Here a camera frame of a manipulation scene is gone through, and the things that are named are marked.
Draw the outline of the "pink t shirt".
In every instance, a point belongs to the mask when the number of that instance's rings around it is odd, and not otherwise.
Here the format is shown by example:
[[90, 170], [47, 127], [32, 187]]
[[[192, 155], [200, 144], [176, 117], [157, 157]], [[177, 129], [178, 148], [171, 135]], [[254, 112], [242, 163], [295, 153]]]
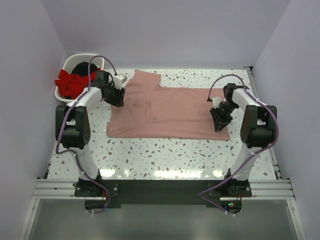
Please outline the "pink t shirt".
[[136, 70], [125, 86], [124, 105], [111, 107], [106, 134], [112, 138], [181, 138], [228, 141], [229, 131], [216, 132], [208, 93], [215, 88], [161, 86], [161, 75]]

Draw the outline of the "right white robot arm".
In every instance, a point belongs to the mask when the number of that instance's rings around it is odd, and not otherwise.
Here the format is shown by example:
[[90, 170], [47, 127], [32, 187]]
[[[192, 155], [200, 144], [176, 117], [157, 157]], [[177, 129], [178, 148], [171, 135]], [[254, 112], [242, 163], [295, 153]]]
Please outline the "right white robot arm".
[[278, 140], [277, 107], [261, 102], [245, 85], [228, 83], [223, 87], [223, 95], [224, 98], [207, 97], [207, 101], [212, 103], [209, 112], [215, 132], [222, 131], [232, 122], [231, 113], [236, 109], [243, 111], [243, 119], [240, 127], [241, 149], [222, 183], [245, 182], [249, 180], [250, 172], [260, 154]]

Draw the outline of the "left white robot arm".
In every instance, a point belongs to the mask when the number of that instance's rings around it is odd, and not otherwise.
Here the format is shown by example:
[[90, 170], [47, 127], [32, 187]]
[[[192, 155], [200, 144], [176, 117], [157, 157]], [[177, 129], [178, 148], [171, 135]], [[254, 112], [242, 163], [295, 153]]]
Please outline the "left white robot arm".
[[71, 153], [79, 170], [79, 178], [98, 182], [100, 170], [94, 163], [89, 142], [91, 127], [89, 111], [104, 101], [114, 107], [124, 106], [125, 87], [128, 80], [123, 74], [107, 71], [95, 72], [95, 79], [73, 101], [55, 109], [56, 154]]

